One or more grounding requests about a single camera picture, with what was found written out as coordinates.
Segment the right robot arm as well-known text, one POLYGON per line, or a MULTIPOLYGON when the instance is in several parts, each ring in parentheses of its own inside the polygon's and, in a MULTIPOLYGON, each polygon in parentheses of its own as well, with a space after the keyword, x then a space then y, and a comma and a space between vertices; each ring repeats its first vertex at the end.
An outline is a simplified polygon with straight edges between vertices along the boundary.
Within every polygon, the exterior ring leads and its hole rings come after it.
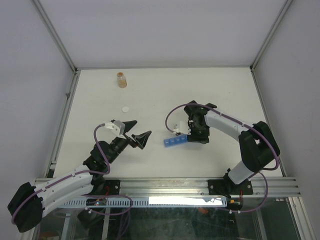
POLYGON ((214 128, 239 143, 241 160, 235 167, 227 170, 223 180, 213 186, 216 193, 229 198, 271 161, 276 160, 276 165, 279 165, 280 149, 265 122, 245 123, 222 113, 214 104, 200 105, 194 100, 183 110, 188 116, 189 142, 209 143, 210 129, 214 128))

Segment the blue weekly pill organizer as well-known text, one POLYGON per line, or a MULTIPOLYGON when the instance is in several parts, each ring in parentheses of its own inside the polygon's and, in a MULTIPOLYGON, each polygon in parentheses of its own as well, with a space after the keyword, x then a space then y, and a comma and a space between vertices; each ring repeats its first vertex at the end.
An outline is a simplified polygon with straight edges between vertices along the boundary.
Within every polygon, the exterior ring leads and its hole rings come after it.
POLYGON ((163 144, 165 148, 185 144, 188 142, 188 136, 185 134, 177 135, 171 138, 166 138, 163 140, 163 144))

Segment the white bottle cap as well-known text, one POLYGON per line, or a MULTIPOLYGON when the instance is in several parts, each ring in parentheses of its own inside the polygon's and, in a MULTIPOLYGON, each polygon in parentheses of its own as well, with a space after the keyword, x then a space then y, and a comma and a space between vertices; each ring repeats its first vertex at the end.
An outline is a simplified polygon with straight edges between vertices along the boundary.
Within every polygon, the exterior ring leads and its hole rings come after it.
POLYGON ((128 111, 129 111, 129 107, 124 106, 124 107, 122 108, 122 112, 123 112, 123 113, 127 113, 128 111))

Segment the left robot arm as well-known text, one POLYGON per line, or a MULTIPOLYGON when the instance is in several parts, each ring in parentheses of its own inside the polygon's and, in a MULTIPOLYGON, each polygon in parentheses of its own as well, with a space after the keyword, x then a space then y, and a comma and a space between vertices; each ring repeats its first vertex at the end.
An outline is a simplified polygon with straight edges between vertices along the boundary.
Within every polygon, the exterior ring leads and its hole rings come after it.
POLYGON ((53 180, 34 186, 22 184, 7 209, 11 223, 19 232, 36 227, 42 219, 63 203, 82 195, 97 195, 105 188, 104 176, 110 174, 111 163, 126 147, 144 149, 152 131, 127 136, 136 120, 111 120, 99 124, 93 131, 95 144, 90 156, 78 167, 53 180))

